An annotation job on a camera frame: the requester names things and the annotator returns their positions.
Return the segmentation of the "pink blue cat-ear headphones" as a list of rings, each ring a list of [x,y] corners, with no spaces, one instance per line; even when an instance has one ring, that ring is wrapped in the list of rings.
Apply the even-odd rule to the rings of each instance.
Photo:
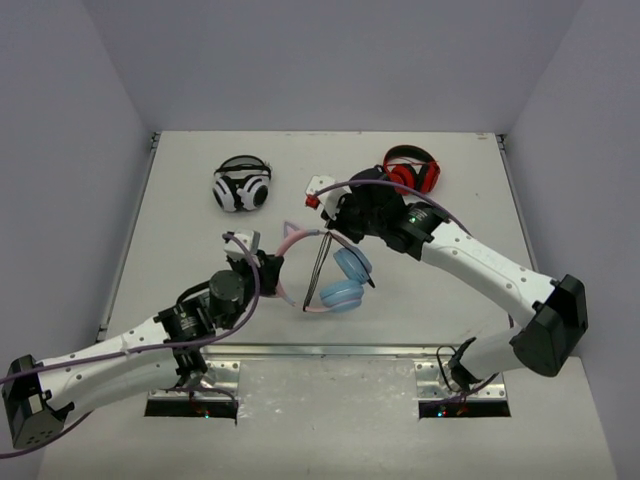
[[[302,303],[294,301],[286,293],[281,281],[279,281],[277,286],[276,297],[284,300],[291,307],[299,308],[305,313],[313,314],[339,314],[360,307],[364,296],[364,286],[369,285],[371,288],[375,287],[371,276],[373,266],[366,255],[345,238],[331,231],[305,229],[293,222],[284,221],[283,241],[278,247],[276,255],[284,257],[293,245],[310,237],[321,237],[322,242],[314,263],[304,301]],[[311,301],[317,289],[319,276],[328,257],[329,248],[334,242],[336,242],[340,248],[333,254],[333,259],[345,275],[345,279],[324,287],[319,292],[321,305],[313,306]]]

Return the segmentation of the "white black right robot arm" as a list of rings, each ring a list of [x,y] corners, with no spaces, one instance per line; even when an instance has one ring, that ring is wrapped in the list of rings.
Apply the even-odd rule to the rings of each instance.
[[[582,281],[556,279],[499,254],[437,202],[387,180],[379,167],[344,182],[315,176],[305,195],[329,229],[355,243],[378,237],[391,250],[453,275],[507,313],[509,329],[455,348],[442,376],[459,393],[470,394],[510,370],[555,377],[588,329]]]

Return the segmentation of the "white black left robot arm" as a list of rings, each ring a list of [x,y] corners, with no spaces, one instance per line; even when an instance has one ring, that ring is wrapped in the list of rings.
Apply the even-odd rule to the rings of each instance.
[[[13,360],[1,380],[13,455],[62,437],[91,412],[150,390],[192,389],[202,347],[236,333],[272,294],[284,259],[258,252],[187,289],[175,305],[114,338],[58,358]]]

